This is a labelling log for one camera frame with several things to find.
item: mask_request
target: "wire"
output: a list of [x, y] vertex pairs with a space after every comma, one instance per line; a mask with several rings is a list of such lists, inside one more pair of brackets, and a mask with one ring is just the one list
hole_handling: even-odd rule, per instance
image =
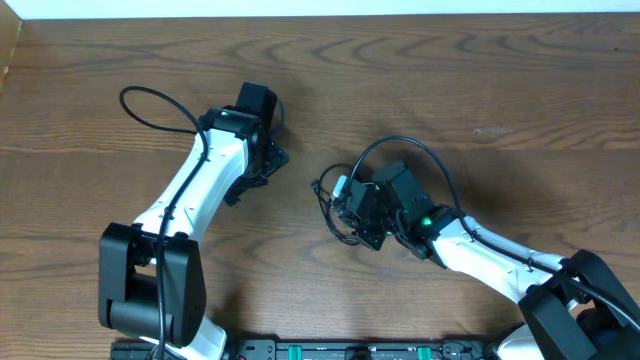
[[277, 128], [269, 132], [269, 136], [271, 137], [278, 135], [282, 131], [282, 129], [284, 129], [284, 103], [280, 99], [278, 99], [278, 107], [280, 107], [280, 123], [278, 124]]
[[566, 284], [573, 286], [574, 288], [576, 288], [579, 291], [582, 291], [584, 293], [586, 293], [587, 295], [591, 296], [592, 298], [604, 303], [605, 305], [607, 305], [609, 308], [615, 310], [617, 313], [619, 313], [622, 317], [624, 317], [630, 324], [631, 326], [638, 332], [640, 333], [640, 324], [638, 324], [638, 321], [630, 315], [630, 312], [625, 308], [624, 305], [618, 303], [618, 301], [616, 301], [615, 299], [611, 298], [608, 294], [604, 293], [603, 291], [600, 291], [598, 289], [596, 289], [593, 286], [581, 283], [579, 281], [576, 281], [575, 279], [571, 278], [570, 276], [561, 273], [557, 270], [551, 269], [547, 266], [544, 266], [542, 264], [537, 263], [535, 260], [533, 260], [533, 258], [524, 258], [521, 257], [517, 254], [514, 254], [506, 249], [503, 249], [497, 245], [492, 244], [491, 242], [485, 240], [482, 238], [482, 236], [480, 236], [476, 231], [471, 230], [471, 228], [469, 227], [469, 225], [467, 224], [467, 222], [464, 219], [464, 212], [462, 211], [461, 205], [460, 205], [460, 196], [458, 194], [458, 189], [456, 188], [453, 179], [451, 178], [451, 175], [449, 174], [449, 171], [447, 170], [446, 166], [444, 165], [444, 163], [442, 162], [442, 160], [440, 160], [440, 158], [438, 157], [438, 155], [436, 155], [436, 153], [429, 148], [428, 146], [424, 145], [423, 143], [419, 142], [418, 140], [415, 140], [413, 138], [407, 137], [407, 136], [398, 136], [398, 135], [393, 135], [393, 136], [387, 136], [385, 138], [382, 138], [376, 142], [374, 142], [373, 144], [369, 145], [369, 147], [362, 153], [362, 155], [360, 155], [360, 157], [358, 158], [358, 161], [356, 161], [356, 164], [353, 166], [353, 169], [351, 170], [351, 176], [349, 177], [347, 184], [345, 185], [345, 193], [348, 195], [349, 191], [351, 189], [351, 182], [353, 181], [353, 178], [355, 177], [358, 168], [360, 167], [360, 164], [362, 164], [362, 162], [364, 161], [364, 159], [367, 157], [367, 155], [369, 154], [369, 152], [371, 152], [371, 150], [373, 150], [376, 146], [385, 143], [387, 141], [393, 141], [393, 140], [399, 140], [399, 141], [406, 141], [406, 142], [410, 142], [414, 145], [417, 145], [418, 147], [420, 147], [422, 150], [424, 150], [425, 152], [427, 152], [432, 158], [433, 160], [435, 160], [435, 162], [438, 164], [438, 166], [440, 167], [440, 170], [442, 170], [442, 173], [447, 181], [447, 185], [449, 186], [449, 191], [451, 192], [451, 197], [453, 198], [453, 203], [455, 205], [455, 208], [458, 212], [457, 216], [458, 216], [458, 220], [460, 221], [460, 224], [462, 225], [463, 229], [469, 234], [469, 236], [471, 236], [471, 238], [473, 240], [477, 240], [479, 243], [485, 245], [486, 247], [502, 254], [505, 255], [507, 257], [510, 257], [511, 259], [514, 259], [516, 261], [522, 262], [526, 265], [528, 265], [529, 267], [544, 271], [550, 275], [556, 276], [558, 279], [562, 280], [563, 282], [565, 282]]
[[148, 126], [152, 129], [156, 129], [156, 130], [162, 130], [162, 131], [169, 131], [169, 132], [176, 132], [176, 133], [185, 133], [185, 134], [191, 134], [191, 135], [196, 135], [197, 133], [193, 130], [187, 130], [187, 129], [176, 129], [176, 128], [170, 128], [170, 127], [164, 127], [164, 126], [160, 126], [160, 125], [155, 125], [152, 124], [150, 122], [147, 122], [145, 120], [142, 120], [138, 115], [134, 114], [133, 111], [131, 111], [131, 109], [129, 109], [129, 106], [127, 106], [126, 101], [124, 100], [124, 96], [130, 92], [130, 91], [142, 91], [142, 92], [146, 92], [149, 94], [153, 94], [169, 103], [171, 103], [171, 105], [177, 107], [180, 111], [182, 111], [183, 114], [187, 114], [189, 113], [189, 111], [187, 109], [185, 109], [184, 106], [180, 105], [177, 101], [173, 100], [172, 98], [168, 97], [167, 95], [157, 91], [157, 90], [153, 90], [153, 89], [149, 89], [146, 88], [144, 86], [127, 86], [126, 88], [122, 89], [122, 91], [120, 91], [120, 106], [122, 106], [122, 109], [124, 109], [124, 111], [129, 114], [129, 116], [131, 116], [134, 120], [136, 120], [137, 122], [141, 123], [142, 125]]
[[[345, 245], [356, 246], [359, 244], [358, 240], [353, 236], [347, 236], [343, 234], [340, 230], [338, 230], [338, 227], [334, 224], [333, 219], [331, 219], [331, 209], [333, 207], [333, 201], [331, 200], [331, 194], [322, 187], [322, 181], [324, 180], [324, 177], [329, 173], [329, 171], [341, 167], [351, 169], [352, 166], [345, 163], [331, 165], [322, 172], [320, 178], [317, 181], [314, 181], [311, 186], [314, 193], [318, 197], [320, 211], [322, 212], [324, 221], [327, 223], [327, 227], [329, 228], [331, 235], [333, 235], [333, 237], [335, 237]], [[323, 199], [322, 193], [327, 194], [329, 198]]]
[[[180, 110], [189, 120], [191, 120], [191, 123], [193, 124], [193, 126], [196, 128], [196, 132], [190, 131], [190, 130], [184, 130], [184, 129], [174, 129], [174, 128], [166, 128], [163, 126], [157, 126], [154, 124], [151, 124], [149, 122], [146, 122], [142, 119], [140, 119], [138, 116], [136, 116], [135, 114], [133, 114], [131, 112], [131, 110], [129, 110], [129, 108], [127, 107], [127, 105], [124, 102], [124, 95], [129, 92], [129, 91], [141, 91], [141, 92], [145, 92], [145, 93], [149, 93], [152, 95], [156, 95], [160, 98], [162, 98], [163, 100], [166, 100], [167, 102], [169, 102], [171, 105], [175, 106], [178, 110]], [[158, 316], [159, 316], [159, 324], [160, 324], [160, 336], [158, 337], [158, 349], [157, 354], [159, 355], [158, 357], [160, 359], [164, 359], [164, 353], [166, 350], [166, 308], [165, 308], [165, 299], [164, 299], [164, 272], [163, 272], [163, 268], [164, 268], [164, 237], [165, 237], [165, 232], [167, 231], [167, 226], [169, 224], [169, 221], [173, 218], [172, 214], [173, 214], [173, 210], [176, 206], [176, 204], [178, 203], [178, 200], [180, 199], [180, 196], [182, 196], [182, 194], [184, 193], [184, 191], [187, 189], [187, 187], [189, 186], [189, 184], [191, 183], [191, 180], [193, 180], [193, 178], [196, 176], [196, 174], [198, 173], [198, 170], [200, 170], [200, 168], [202, 167], [202, 165], [205, 163], [205, 161], [207, 160], [207, 156], [209, 155], [209, 144], [207, 141], [207, 137], [204, 133], [204, 130], [202, 129], [202, 126], [200, 126], [200, 123], [198, 123], [198, 120], [196, 120], [196, 118], [189, 112], [189, 110], [187, 110], [184, 106], [182, 106], [180, 103], [178, 103], [177, 101], [173, 100], [172, 98], [170, 98], [169, 96], [153, 90], [153, 89], [149, 89], [143, 86], [128, 86], [124, 89], [122, 89], [122, 91], [120, 92], [120, 105], [122, 105], [122, 108], [124, 109], [124, 111], [127, 112], [127, 114], [129, 114], [132, 118], [134, 118], [135, 120], [137, 120], [138, 122], [149, 126], [153, 129], [158, 129], [158, 130], [163, 130], [163, 131], [170, 131], [170, 132], [181, 132], [181, 133], [188, 133], [188, 134], [199, 134], [200, 138], [202, 139], [202, 155], [200, 156], [200, 158], [198, 159], [198, 162], [196, 163], [196, 165], [193, 167], [193, 170], [191, 170], [191, 172], [189, 173], [189, 175], [187, 175], [186, 179], [184, 180], [184, 182], [182, 183], [182, 185], [180, 185], [180, 187], [178, 188], [178, 190], [176, 191], [176, 193], [173, 195], [173, 198], [171, 199], [171, 201], [169, 202], [169, 205], [164, 209], [164, 215], [162, 217], [162, 221], [160, 222], [160, 230], [158, 233], [158, 240], [157, 240], [157, 244], [156, 244], [156, 278], [157, 278], [157, 283], [158, 283]]]
[[436, 155], [436, 153], [433, 150], [431, 150], [431, 148], [419, 142], [418, 140], [410, 138], [408, 136], [399, 136], [399, 135], [387, 136], [369, 145], [369, 147], [362, 153], [362, 155], [360, 155], [360, 157], [358, 158], [358, 161], [356, 161], [356, 164], [353, 166], [353, 170], [351, 171], [351, 176], [349, 177], [349, 179], [347, 180], [347, 184], [345, 185], [345, 192], [349, 194], [349, 191], [351, 190], [351, 182], [353, 181], [356, 173], [358, 172], [358, 168], [360, 167], [360, 164], [362, 164], [362, 162], [367, 157], [367, 155], [369, 155], [369, 152], [371, 152], [371, 150], [373, 150], [376, 146], [382, 143], [385, 143], [387, 141], [393, 141], [393, 140], [410, 142], [414, 145], [417, 145], [422, 150], [426, 151], [429, 155], [431, 155], [433, 160], [435, 160], [438, 166], [440, 167], [440, 170], [442, 171], [442, 173], [444, 174], [444, 177], [447, 180], [447, 185], [449, 185], [449, 191], [451, 191], [451, 196], [453, 197], [453, 203], [456, 209], [460, 210], [460, 196], [458, 195], [458, 189], [454, 185], [453, 179], [451, 178], [451, 175], [449, 174], [447, 167], [444, 166], [444, 163], [442, 162], [442, 160], [440, 160], [438, 155]]

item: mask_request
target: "white wall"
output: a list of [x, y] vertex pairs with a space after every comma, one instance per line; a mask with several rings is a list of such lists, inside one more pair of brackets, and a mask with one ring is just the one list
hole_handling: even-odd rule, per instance
[[640, 0], [6, 0], [28, 19], [640, 11]]

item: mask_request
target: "robotic arm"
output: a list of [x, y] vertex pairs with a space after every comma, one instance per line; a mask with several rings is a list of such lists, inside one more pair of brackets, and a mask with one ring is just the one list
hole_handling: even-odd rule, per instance
[[[639, 319], [640, 309], [596, 255], [586, 250], [571, 258], [541, 253], [489, 231], [457, 208], [436, 206], [401, 161], [376, 171], [370, 182], [342, 176], [332, 194], [333, 210], [353, 229], [357, 243], [380, 250], [393, 235], [417, 258], [466, 273], [518, 304], [527, 325], [497, 343], [486, 358], [640, 358], [637, 323], [619, 311]], [[585, 286], [571, 286], [575, 280]], [[588, 289], [599, 292], [583, 291]], [[576, 304], [591, 300], [594, 309], [577, 319], [571, 316]]]
[[[206, 161], [179, 197], [164, 237], [164, 296], [168, 348], [188, 359], [219, 359], [225, 331], [204, 316], [206, 291], [199, 248], [220, 202], [232, 206], [288, 162], [270, 137], [276, 95], [245, 83], [235, 106], [212, 108], [199, 121]], [[203, 155], [193, 148], [164, 193], [133, 225], [112, 223], [100, 240], [99, 319], [102, 326], [157, 343], [160, 330], [157, 279], [136, 272], [155, 264], [155, 248], [167, 204]]]

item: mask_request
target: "wooden surface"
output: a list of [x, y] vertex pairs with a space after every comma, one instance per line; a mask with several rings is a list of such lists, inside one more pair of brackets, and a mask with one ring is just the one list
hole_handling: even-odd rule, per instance
[[[547, 252], [600, 254], [640, 299], [640, 15], [27, 22], [0, 101], [0, 358], [106, 358], [98, 239], [168, 184], [193, 139], [129, 119], [131, 84], [195, 114], [243, 81], [285, 102], [291, 162], [221, 206], [201, 249], [207, 313], [282, 338], [496, 336], [518, 309], [464, 275], [329, 236], [310, 183], [383, 135], [449, 166], [467, 211]], [[144, 118], [188, 126], [145, 95]], [[407, 159], [450, 202], [416, 149]]]

